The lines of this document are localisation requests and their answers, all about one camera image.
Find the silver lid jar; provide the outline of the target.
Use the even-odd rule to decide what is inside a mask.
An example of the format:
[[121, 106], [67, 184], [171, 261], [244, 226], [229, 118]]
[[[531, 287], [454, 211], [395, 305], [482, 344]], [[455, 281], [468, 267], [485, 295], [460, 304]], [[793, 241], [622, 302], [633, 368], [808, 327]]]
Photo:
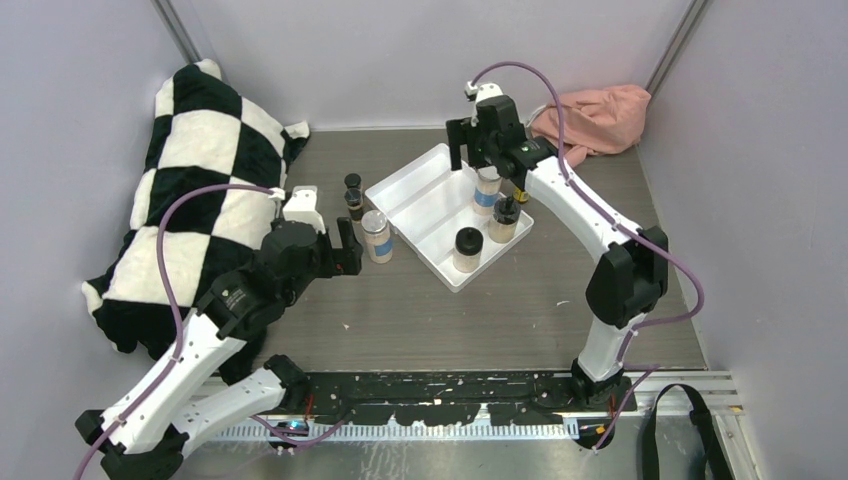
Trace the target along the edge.
[[379, 210], [370, 210], [362, 216], [361, 227], [369, 258], [376, 264], [389, 262], [392, 259], [393, 243], [386, 215]]
[[490, 216], [500, 195], [502, 177], [494, 166], [479, 168], [476, 172], [472, 207], [478, 215]]

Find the yellow oil bottle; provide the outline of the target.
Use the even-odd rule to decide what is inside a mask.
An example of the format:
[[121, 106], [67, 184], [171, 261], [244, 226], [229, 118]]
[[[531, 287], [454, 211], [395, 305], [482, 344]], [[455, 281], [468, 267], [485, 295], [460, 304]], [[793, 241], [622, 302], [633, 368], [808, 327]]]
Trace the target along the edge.
[[514, 189], [512, 197], [520, 204], [526, 204], [529, 201], [529, 194], [520, 188]]

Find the black cap jar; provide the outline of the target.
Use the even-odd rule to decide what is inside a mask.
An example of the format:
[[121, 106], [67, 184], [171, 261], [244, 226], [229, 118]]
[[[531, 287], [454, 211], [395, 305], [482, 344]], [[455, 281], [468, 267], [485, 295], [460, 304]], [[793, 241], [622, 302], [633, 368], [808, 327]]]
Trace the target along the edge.
[[510, 242], [517, 229], [521, 216], [521, 205], [513, 197], [498, 199], [488, 223], [489, 238], [496, 243]]
[[475, 271], [481, 261], [484, 238], [482, 232], [474, 227], [464, 227], [457, 231], [454, 240], [453, 265], [461, 273]]

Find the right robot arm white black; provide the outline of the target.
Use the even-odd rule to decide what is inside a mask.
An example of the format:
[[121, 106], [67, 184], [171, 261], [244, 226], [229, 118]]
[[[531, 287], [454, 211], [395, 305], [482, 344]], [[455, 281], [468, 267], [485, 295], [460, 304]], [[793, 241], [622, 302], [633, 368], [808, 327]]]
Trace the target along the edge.
[[446, 123], [452, 169], [462, 162], [494, 167], [554, 213], [595, 264], [585, 291], [592, 324], [568, 389], [577, 406], [596, 410], [621, 384], [626, 342], [668, 290], [668, 237], [620, 215], [559, 160], [550, 141], [529, 137], [512, 98], [478, 91], [469, 99], [473, 115]]

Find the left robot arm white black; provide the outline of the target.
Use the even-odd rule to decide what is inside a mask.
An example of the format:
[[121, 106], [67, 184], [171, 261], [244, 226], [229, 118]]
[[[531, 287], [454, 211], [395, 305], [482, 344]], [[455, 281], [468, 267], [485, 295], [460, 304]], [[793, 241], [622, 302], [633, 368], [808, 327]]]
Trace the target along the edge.
[[179, 323], [175, 343], [113, 406], [75, 422], [110, 479], [169, 479], [215, 434], [277, 408], [298, 412], [308, 376], [285, 355], [203, 400], [194, 392], [293, 306], [315, 279], [357, 275], [363, 248], [354, 223], [337, 220], [341, 247], [310, 223], [278, 219], [242, 267], [219, 276]]

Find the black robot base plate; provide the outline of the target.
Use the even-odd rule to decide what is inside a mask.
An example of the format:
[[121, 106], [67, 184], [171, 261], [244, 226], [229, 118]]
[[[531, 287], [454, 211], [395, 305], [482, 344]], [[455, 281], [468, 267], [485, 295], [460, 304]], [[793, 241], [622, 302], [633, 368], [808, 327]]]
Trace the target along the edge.
[[607, 418], [620, 404], [628, 377], [618, 386], [585, 400], [577, 396], [568, 371], [312, 372], [298, 403], [286, 400], [272, 414], [310, 417], [332, 425], [428, 427], [469, 425], [487, 418], [494, 426], [560, 424], [567, 413]]

